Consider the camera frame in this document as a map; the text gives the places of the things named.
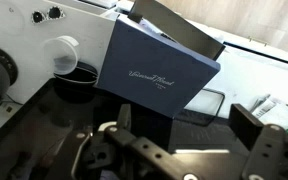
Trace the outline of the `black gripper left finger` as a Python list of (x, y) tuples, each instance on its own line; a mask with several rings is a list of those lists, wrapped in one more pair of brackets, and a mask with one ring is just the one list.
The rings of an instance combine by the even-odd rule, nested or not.
[(130, 104), (122, 104), (118, 119), (117, 126), (119, 128), (123, 128), (126, 130), (131, 130), (131, 105)]

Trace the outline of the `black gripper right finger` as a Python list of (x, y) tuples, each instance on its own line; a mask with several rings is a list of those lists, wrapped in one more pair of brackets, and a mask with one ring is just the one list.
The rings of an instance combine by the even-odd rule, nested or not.
[(229, 121), (234, 134), (248, 150), (251, 150), (263, 128), (263, 123), (241, 104), (231, 105)]

